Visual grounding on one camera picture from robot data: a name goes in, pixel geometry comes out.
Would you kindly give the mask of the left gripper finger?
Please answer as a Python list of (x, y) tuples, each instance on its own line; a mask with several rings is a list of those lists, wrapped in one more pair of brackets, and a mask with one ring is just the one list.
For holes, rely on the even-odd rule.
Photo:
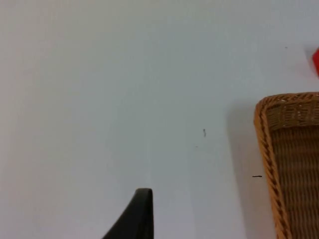
[(129, 204), (103, 236), (104, 239), (153, 239), (153, 191), (138, 188)]

